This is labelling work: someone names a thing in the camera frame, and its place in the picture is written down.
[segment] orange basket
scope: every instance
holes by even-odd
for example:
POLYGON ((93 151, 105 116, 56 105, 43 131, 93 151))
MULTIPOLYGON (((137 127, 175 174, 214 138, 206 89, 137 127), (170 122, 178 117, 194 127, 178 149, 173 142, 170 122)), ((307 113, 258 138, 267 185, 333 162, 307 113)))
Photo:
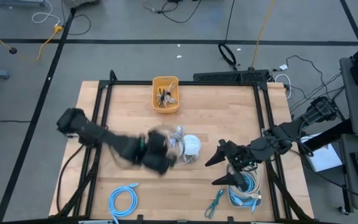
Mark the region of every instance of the orange basket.
POLYGON ((155 77, 153 79, 153 93, 152 93, 152 104, 153 108, 158 113, 174 113, 179 109, 179 79, 177 77, 155 77), (157 105, 159 98, 158 94, 160 94, 159 89, 168 90, 171 82, 176 82, 173 91, 171 92, 171 96, 177 101, 176 103, 168 103, 166 108, 161 108, 157 105))

